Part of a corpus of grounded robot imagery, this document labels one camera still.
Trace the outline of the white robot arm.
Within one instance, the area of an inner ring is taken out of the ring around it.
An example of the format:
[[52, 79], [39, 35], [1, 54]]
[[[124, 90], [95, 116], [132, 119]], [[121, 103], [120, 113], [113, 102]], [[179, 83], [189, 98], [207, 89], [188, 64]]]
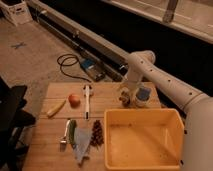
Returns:
[[180, 171], [213, 171], [213, 97], [156, 67], [151, 50], [124, 57], [128, 71], [122, 86], [135, 90], [145, 77], [186, 114]]

